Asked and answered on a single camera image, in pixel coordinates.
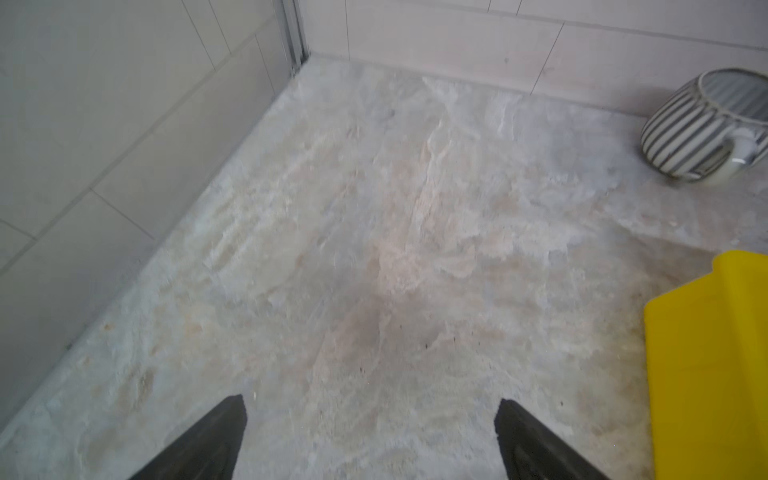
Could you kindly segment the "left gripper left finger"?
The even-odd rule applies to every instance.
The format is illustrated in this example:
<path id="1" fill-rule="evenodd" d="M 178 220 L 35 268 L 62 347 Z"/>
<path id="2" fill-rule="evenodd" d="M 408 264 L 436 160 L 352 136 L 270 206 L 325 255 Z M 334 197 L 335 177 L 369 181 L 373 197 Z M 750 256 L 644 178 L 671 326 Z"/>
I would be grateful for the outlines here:
<path id="1" fill-rule="evenodd" d="M 243 396 L 228 396 L 130 480 L 232 479 L 246 425 Z"/>

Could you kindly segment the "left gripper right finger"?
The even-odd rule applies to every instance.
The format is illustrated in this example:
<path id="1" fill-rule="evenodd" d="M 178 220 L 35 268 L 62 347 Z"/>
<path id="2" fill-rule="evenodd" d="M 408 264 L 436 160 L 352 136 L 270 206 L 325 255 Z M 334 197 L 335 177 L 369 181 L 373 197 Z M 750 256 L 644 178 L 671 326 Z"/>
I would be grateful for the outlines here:
<path id="1" fill-rule="evenodd" d="M 508 479 L 608 479 L 514 400 L 500 401 L 494 428 Z"/>

